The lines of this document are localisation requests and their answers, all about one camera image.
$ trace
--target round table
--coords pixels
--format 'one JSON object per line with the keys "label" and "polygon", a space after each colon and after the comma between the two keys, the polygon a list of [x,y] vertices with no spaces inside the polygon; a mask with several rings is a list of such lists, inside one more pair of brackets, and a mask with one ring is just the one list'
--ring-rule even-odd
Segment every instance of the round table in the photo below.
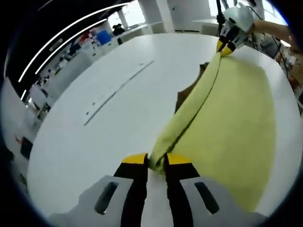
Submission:
{"label": "round table", "polygon": [[[218,38],[196,34],[136,37],[84,71],[47,115],[31,152],[27,184],[30,197],[45,216],[69,211],[78,196],[121,160],[149,152],[174,114],[177,92],[210,61]],[[249,47],[234,57],[262,67],[268,77],[276,116],[276,152],[271,176],[256,212],[269,216],[290,190],[302,157],[302,123],[295,96],[278,63]],[[88,103],[142,61],[154,62],[127,83],[83,125]],[[143,226],[172,226],[165,178],[149,171]]]}

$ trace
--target yellow towel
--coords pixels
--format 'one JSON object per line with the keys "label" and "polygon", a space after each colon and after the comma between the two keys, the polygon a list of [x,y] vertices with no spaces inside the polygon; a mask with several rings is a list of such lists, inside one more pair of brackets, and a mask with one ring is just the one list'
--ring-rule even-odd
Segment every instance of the yellow towel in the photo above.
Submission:
{"label": "yellow towel", "polygon": [[217,53],[192,93],[158,137],[150,167],[163,171],[166,152],[189,158],[254,211],[267,185],[275,152],[275,116],[260,67]]}

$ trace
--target brown cloth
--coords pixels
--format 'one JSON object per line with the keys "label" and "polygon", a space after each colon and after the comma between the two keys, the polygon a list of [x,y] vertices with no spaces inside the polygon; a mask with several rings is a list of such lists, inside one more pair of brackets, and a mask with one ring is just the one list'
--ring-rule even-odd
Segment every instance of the brown cloth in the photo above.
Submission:
{"label": "brown cloth", "polygon": [[198,78],[195,80],[195,82],[190,85],[189,87],[185,88],[183,91],[179,91],[178,92],[178,97],[177,97],[177,103],[176,103],[176,110],[175,113],[177,112],[177,110],[181,107],[181,105],[184,103],[184,101],[186,100],[186,98],[189,96],[189,94],[191,93],[191,91],[194,89],[194,87],[196,86],[197,82],[200,80],[200,78],[202,77],[206,67],[208,65],[208,62],[200,65],[200,72],[198,75]]}

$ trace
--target blue object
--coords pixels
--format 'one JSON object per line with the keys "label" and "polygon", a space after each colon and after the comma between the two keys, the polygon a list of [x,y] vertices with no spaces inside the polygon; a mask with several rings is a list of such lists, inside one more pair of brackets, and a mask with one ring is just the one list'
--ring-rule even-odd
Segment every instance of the blue object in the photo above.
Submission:
{"label": "blue object", "polygon": [[97,34],[97,39],[101,43],[101,45],[107,44],[112,40],[107,30],[101,31]]}

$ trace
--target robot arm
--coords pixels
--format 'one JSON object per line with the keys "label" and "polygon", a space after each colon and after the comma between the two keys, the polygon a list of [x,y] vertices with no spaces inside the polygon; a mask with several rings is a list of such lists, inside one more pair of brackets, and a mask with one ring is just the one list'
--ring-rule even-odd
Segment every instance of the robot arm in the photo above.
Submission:
{"label": "robot arm", "polygon": [[223,26],[217,52],[222,56],[231,54],[236,48],[243,46],[248,39],[247,33],[254,23],[254,16],[250,9],[239,3],[240,7],[232,7],[224,12],[225,25]]}

